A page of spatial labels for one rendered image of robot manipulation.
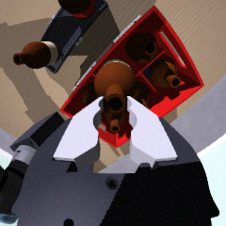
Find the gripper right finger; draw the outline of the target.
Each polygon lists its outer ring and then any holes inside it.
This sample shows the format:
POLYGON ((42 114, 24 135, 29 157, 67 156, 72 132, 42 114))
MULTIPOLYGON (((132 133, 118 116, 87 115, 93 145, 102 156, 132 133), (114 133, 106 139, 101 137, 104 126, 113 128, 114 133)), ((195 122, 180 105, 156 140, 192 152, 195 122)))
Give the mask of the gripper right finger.
POLYGON ((133 126, 130 158, 139 166, 149 163, 152 172, 173 176, 189 185, 204 202, 210 218, 219 216, 202 162, 191 145, 163 118, 130 96, 126 109, 133 126))

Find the brown glass bottle with cream label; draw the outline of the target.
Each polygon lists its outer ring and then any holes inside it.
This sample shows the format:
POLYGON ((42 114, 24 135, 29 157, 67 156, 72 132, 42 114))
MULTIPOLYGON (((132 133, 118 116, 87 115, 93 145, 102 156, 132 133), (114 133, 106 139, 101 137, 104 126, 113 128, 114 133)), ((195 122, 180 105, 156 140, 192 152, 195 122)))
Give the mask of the brown glass bottle with cream label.
POLYGON ((137 91, 137 78, 124 60, 112 58, 97 72, 94 89, 98 98, 105 97, 106 110, 120 113, 126 107, 125 97, 133 98, 137 91))
POLYGON ((98 99, 94 89, 94 79, 91 78, 81 92, 81 101, 84 105, 83 109, 98 99))

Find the red plastic crate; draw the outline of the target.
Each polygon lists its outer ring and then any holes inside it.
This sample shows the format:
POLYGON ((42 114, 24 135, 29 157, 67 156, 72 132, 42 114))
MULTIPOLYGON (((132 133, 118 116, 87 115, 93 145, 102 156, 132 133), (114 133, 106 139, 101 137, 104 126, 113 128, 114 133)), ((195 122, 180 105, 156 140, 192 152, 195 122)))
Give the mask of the red plastic crate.
MULTIPOLYGON (((182 44, 181 40, 179 39, 175 31, 172 29, 168 21, 165 19, 165 17, 157 9, 157 7, 153 6, 143 16, 141 16, 108 49, 108 51, 100 58, 100 60, 93 66, 93 68, 89 71, 89 73, 84 77, 84 79, 76 87, 76 89, 67 99, 65 104, 59 109, 59 111, 64 113, 69 118, 72 118, 74 115, 80 112, 81 109, 83 110, 84 105, 81 101, 81 92, 83 88, 91 78, 96 76, 96 73, 101 69, 103 64, 112 58, 120 58, 124 60, 127 64, 129 64, 129 66, 133 70, 136 77, 139 77, 142 79, 142 81, 145 83, 145 85, 148 87, 151 93, 151 100, 148 103, 148 109, 151 110, 159 118, 163 118, 164 116, 169 114, 174 108, 176 108, 178 105, 183 103, 185 100, 187 100, 189 97, 191 97, 194 93, 196 93, 199 89, 201 89, 204 86, 201 76, 194 62, 192 61, 189 53, 187 52, 186 48, 182 44), (175 50, 177 51, 177 53, 179 54, 180 58, 183 60, 185 65, 182 64, 178 56, 170 47, 167 40, 161 34, 162 31, 167 36, 167 38, 169 39, 169 41, 171 42, 171 44, 173 45, 173 47, 175 48, 175 50), (147 63, 137 63, 134 60, 130 59, 128 56, 126 56, 124 52, 125 42, 128 40, 129 37, 131 37, 137 32, 148 32, 152 34, 155 37, 158 44, 158 51, 156 53, 156 56, 153 58, 153 60, 147 63), (182 83, 178 88, 174 89, 172 87, 168 87, 166 89, 161 89, 155 86, 145 76, 143 71, 150 64, 152 64, 157 58, 163 58, 167 61, 172 62, 176 66, 178 71, 178 76, 182 79, 182 83)), ((127 111, 127 118, 125 122, 120 125, 121 129, 117 133, 112 133, 112 131, 110 130, 110 124, 107 123, 104 118, 104 111, 102 112, 101 116, 102 116, 102 125, 106 127, 106 129, 104 131, 98 127, 98 133, 99 133, 100 139, 107 142, 114 148, 118 148, 123 143, 130 140, 131 131, 134 128, 129 123, 128 111, 127 111)))

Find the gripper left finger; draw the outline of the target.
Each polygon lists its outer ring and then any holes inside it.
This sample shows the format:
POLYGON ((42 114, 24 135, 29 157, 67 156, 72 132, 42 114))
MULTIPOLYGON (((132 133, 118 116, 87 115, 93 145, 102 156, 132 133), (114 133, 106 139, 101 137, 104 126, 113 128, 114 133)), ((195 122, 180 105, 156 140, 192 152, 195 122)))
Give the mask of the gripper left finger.
POLYGON ((93 172, 94 163, 100 158, 97 128, 102 123, 101 113, 104 110, 105 97, 102 96, 65 120, 41 144, 25 172, 20 194, 11 208, 13 214, 20 215, 29 195, 46 180, 77 171, 81 162, 88 163, 93 172))

